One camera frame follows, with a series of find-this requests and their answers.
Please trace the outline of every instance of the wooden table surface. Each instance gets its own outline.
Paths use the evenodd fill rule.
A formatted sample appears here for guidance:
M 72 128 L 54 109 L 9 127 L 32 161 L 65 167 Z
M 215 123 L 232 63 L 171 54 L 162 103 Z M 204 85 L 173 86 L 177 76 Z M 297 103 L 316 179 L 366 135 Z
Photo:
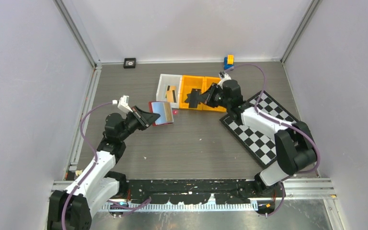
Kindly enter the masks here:
M 280 62 L 256 63 L 267 76 L 267 91 L 294 116 L 299 117 Z M 218 76 L 222 63 L 138 64 L 135 69 L 104 65 L 93 106 L 129 95 L 129 105 L 148 111 L 156 99 L 160 74 Z M 263 76 L 252 66 L 230 73 L 238 81 L 245 99 L 261 90 Z M 118 112 L 116 106 L 95 111 L 87 137 L 96 147 L 104 131 L 105 118 Z M 128 179 L 253 178 L 262 168 L 220 123 L 220 112 L 180 109 L 174 124 L 137 130 L 125 140 L 126 151 L 113 168 Z M 85 168 L 92 152 L 83 145 L 78 169 Z

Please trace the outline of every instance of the checkerboard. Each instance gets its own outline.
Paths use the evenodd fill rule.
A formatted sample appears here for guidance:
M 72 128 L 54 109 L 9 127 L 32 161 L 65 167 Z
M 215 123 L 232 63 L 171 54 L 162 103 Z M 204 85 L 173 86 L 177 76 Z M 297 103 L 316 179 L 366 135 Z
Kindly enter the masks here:
M 251 97 L 252 105 L 256 103 L 260 92 Z M 296 122 L 297 118 L 282 107 L 272 96 L 264 92 L 258 108 L 263 112 L 282 120 Z M 276 160 L 276 146 L 268 136 L 263 135 L 256 129 L 235 122 L 228 114 L 220 119 L 221 123 L 229 132 L 246 148 L 246 150 L 264 167 L 267 168 Z

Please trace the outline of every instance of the white container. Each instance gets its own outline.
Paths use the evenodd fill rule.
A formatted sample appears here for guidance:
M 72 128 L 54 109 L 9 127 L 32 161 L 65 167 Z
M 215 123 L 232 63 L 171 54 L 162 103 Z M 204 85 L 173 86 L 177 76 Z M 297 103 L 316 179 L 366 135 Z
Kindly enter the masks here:
M 172 108 L 178 109 L 180 107 L 179 101 L 180 101 L 180 90 L 182 79 L 183 79 L 182 75 L 160 74 L 159 85 L 157 87 L 156 92 L 156 101 L 166 102 L 167 86 L 169 85 L 175 86 L 177 89 L 176 92 L 177 103 L 170 102 L 170 104 Z

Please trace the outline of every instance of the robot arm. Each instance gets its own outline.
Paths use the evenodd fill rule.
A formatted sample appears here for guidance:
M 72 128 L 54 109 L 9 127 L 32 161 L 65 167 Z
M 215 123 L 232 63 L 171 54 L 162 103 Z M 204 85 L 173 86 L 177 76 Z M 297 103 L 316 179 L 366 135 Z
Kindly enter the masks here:
M 47 230 L 61 230 L 61 212 L 65 201 L 80 180 L 83 180 L 72 193 L 67 205 L 67 229 L 89 229 L 92 217 L 116 195 L 125 194 L 128 190 L 126 176 L 110 170 L 121 159 L 126 145 L 124 140 L 137 129 L 145 130 L 160 115 L 140 110 L 136 106 L 128 106 L 128 96 L 123 96 L 113 104 L 126 114 L 123 119 L 119 113 L 106 117 L 103 138 L 97 148 L 97 159 L 94 157 L 83 173 L 64 191 L 56 190 L 50 196 Z
M 218 84 L 213 83 L 197 100 L 210 107 L 225 107 L 233 120 L 258 130 L 276 144 L 276 162 L 255 176 L 253 186 L 256 193 L 316 162 L 312 145 L 302 135 L 289 128 L 293 126 L 312 139 L 311 132 L 304 122 L 292 124 L 259 109 L 256 111 L 252 104 L 243 100 L 241 88 L 236 80 L 231 79 L 225 72 L 219 73 L 219 76 L 221 81 Z

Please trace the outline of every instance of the white wall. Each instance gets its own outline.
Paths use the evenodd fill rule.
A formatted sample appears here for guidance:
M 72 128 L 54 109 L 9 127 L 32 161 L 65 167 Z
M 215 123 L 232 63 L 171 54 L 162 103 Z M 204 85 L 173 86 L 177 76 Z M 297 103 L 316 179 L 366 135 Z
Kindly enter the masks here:
M 279 60 L 311 0 L 72 0 L 102 62 Z
M 52 0 L 0 1 L 0 230 L 42 230 L 92 68 Z
M 323 1 L 286 68 L 349 229 L 368 229 L 368 1 Z

